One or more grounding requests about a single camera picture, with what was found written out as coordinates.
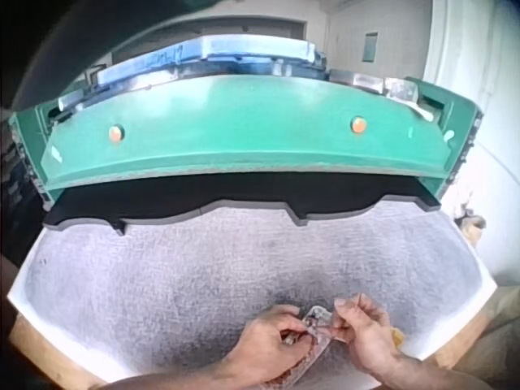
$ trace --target forearm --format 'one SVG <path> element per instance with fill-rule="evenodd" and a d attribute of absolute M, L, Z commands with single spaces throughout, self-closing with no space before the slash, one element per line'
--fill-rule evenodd
<path fill-rule="evenodd" d="M 492 390 L 482 380 L 445 370 L 402 354 L 388 373 L 377 378 L 393 390 Z"/>
<path fill-rule="evenodd" d="M 124 379 L 103 390 L 240 390 L 247 386 L 248 383 L 219 363 L 185 375 L 164 373 Z"/>

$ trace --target gray fabric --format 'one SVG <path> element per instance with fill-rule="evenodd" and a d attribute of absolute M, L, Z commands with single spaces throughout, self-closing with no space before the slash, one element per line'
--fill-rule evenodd
<path fill-rule="evenodd" d="M 481 276 L 441 212 L 382 201 L 349 219 L 296 227 L 282 210 L 222 208 L 182 223 L 47 232 L 28 270 L 36 312 L 139 372 L 204 366 L 275 303 L 329 309 L 364 292 L 414 340 L 460 309 Z M 297 388 L 349 388 L 334 345 Z"/>

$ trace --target person's left hand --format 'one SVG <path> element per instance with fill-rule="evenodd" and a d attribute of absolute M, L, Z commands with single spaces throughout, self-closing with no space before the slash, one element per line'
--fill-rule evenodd
<path fill-rule="evenodd" d="M 281 332 L 306 331 L 296 317 L 300 309 L 276 305 L 245 326 L 235 348 L 221 362 L 222 369 L 244 387 L 278 378 L 310 351 L 312 336 L 304 335 L 293 345 L 284 344 Z"/>

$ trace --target orange rivet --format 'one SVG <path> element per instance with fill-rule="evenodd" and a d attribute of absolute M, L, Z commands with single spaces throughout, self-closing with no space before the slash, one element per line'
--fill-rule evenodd
<path fill-rule="evenodd" d="M 350 122 L 350 128 L 353 132 L 361 134 L 366 130 L 366 121 L 361 116 L 357 116 Z"/>
<path fill-rule="evenodd" d="M 112 126 L 110 130 L 108 131 L 108 137 L 112 142 L 119 142 L 124 137 L 123 128 L 116 124 L 115 126 Z"/>

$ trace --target hand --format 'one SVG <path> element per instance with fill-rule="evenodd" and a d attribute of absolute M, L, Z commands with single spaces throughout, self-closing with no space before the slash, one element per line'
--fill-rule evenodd
<path fill-rule="evenodd" d="M 336 298 L 334 306 L 331 334 L 348 345 L 356 368 L 380 381 L 401 356 L 393 343 L 387 312 L 364 294 L 351 301 Z"/>
<path fill-rule="evenodd" d="M 306 332 L 296 317 L 299 311 L 292 305 L 277 305 L 248 323 L 238 344 L 221 363 L 222 370 L 247 387 L 278 378 L 293 368 L 309 353 L 312 336 L 304 335 L 297 343 L 287 345 L 280 333 Z"/>

